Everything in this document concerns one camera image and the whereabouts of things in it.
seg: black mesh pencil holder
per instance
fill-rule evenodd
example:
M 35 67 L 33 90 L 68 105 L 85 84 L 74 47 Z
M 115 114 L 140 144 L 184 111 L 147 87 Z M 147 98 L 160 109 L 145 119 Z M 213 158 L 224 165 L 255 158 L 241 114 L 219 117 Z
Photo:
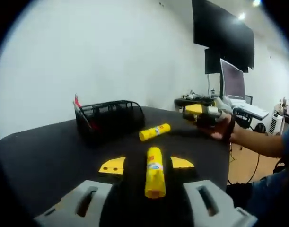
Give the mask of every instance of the black mesh pencil holder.
M 89 144 L 100 145 L 125 134 L 139 131 L 145 125 L 142 108 L 127 100 L 77 107 L 77 129 Z

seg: person's arm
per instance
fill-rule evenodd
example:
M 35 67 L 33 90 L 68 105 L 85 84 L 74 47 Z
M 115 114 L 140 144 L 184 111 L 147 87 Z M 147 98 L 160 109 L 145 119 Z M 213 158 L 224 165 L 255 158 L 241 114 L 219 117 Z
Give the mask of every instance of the person's arm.
M 267 136 L 236 125 L 230 141 L 267 157 L 282 157 L 284 142 L 282 136 Z
M 230 121 L 231 115 L 226 114 L 214 128 L 200 129 L 211 137 L 221 140 Z M 283 154 L 289 154 L 289 127 L 283 136 L 266 136 L 243 129 L 236 123 L 230 141 L 264 156 L 282 157 Z

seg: black computer monitor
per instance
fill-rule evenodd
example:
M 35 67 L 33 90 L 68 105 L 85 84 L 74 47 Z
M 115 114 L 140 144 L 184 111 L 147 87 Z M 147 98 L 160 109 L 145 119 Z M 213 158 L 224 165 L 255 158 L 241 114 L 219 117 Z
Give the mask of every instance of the black computer monitor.
M 241 70 L 254 68 L 254 32 L 220 6 L 192 0 L 194 43 L 211 48 Z
M 245 100 L 243 72 L 223 59 L 220 59 L 220 64 L 220 98 L 228 96 L 233 99 Z
M 233 64 L 243 72 L 248 72 L 248 67 L 239 62 L 236 57 L 231 58 L 223 53 L 219 53 L 211 48 L 204 50 L 205 55 L 205 74 L 221 73 L 220 58 Z
M 245 96 L 245 101 L 246 101 L 247 104 L 252 105 L 253 104 L 253 97 L 246 95 Z

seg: black table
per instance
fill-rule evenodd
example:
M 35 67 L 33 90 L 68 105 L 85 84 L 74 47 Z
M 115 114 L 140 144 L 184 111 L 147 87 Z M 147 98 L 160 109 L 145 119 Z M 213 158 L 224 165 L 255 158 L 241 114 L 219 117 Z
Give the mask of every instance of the black table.
M 134 133 L 94 149 L 85 146 L 75 120 L 71 120 L 3 138 L 0 161 L 9 184 L 30 214 L 43 213 L 84 180 L 96 180 L 105 161 L 127 155 L 136 160 L 151 146 L 158 146 L 167 155 L 188 159 L 201 178 L 226 188 L 229 144 L 203 136 L 178 112 L 149 107 L 143 107 L 143 111 L 147 128 L 169 123 L 173 133 L 145 143 Z M 175 131 L 183 131 L 184 136 Z

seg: computer screen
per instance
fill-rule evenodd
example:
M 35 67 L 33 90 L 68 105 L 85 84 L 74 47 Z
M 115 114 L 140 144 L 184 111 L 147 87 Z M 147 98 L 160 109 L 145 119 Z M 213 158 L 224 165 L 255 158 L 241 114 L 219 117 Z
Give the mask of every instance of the computer screen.
M 227 61 L 220 59 L 224 95 L 233 99 L 245 100 L 243 72 Z
M 252 96 L 245 96 L 245 102 L 248 104 L 253 104 L 253 97 Z

